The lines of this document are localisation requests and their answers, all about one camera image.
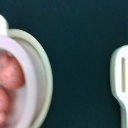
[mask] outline red fruit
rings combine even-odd
[[[0,69],[3,69],[7,66],[7,64],[10,62],[11,57],[8,55],[7,52],[2,51],[0,53]]]
[[[0,88],[0,112],[9,112],[11,99],[9,94],[1,87]]]
[[[15,90],[24,85],[23,71],[14,57],[10,59],[9,64],[0,72],[0,81],[9,90]]]
[[[0,127],[5,126],[7,123],[7,114],[5,112],[0,112]]]

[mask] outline white handle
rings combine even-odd
[[[128,128],[128,109],[121,107],[121,127]]]
[[[2,15],[0,15],[0,35],[8,36],[8,23]]]

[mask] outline dark surface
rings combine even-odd
[[[121,127],[109,61],[128,42],[127,0],[1,0],[0,13],[49,56],[54,95],[42,128]]]

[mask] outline dark green background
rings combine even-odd
[[[128,42],[127,0],[0,0],[0,13],[49,56],[54,95],[42,128],[121,127],[109,63]]]

